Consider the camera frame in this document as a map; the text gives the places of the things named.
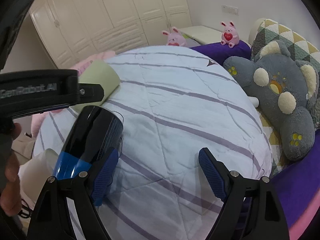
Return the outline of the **person's hand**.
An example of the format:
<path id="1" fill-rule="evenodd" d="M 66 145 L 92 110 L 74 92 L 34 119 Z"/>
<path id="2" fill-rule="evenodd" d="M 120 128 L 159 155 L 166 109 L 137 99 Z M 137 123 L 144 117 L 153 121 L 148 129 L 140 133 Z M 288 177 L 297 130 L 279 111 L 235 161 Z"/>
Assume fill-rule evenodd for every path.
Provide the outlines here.
<path id="1" fill-rule="evenodd" d="M 18 177 L 20 165 L 11 150 L 12 141 L 20 135 L 22 128 L 19 123 L 14 125 L 11 135 L 1 134 L 1 208 L 10 217 L 17 215 L 22 208 Z"/>

